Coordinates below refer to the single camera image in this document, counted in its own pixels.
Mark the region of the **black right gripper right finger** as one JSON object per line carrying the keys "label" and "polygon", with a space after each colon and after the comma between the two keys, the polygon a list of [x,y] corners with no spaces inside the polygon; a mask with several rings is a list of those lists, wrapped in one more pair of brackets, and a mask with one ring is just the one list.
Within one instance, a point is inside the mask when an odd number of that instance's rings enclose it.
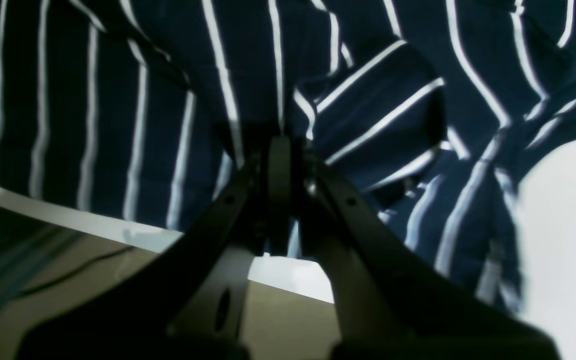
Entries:
{"label": "black right gripper right finger", "polygon": [[534,326],[481,303],[414,255],[359,192],[293,146],[304,255],[330,280],[342,341],[333,360],[558,360]]}

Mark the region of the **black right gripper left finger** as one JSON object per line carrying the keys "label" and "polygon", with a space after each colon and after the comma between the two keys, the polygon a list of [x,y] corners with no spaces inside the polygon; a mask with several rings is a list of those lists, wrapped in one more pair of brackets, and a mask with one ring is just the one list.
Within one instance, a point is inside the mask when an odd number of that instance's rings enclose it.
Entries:
{"label": "black right gripper left finger", "polygon": [[249,270],[285,255],[293,151],[274,137],[174,245],[93,300],[35,326],[18,360],[249,360],[238,342]]}

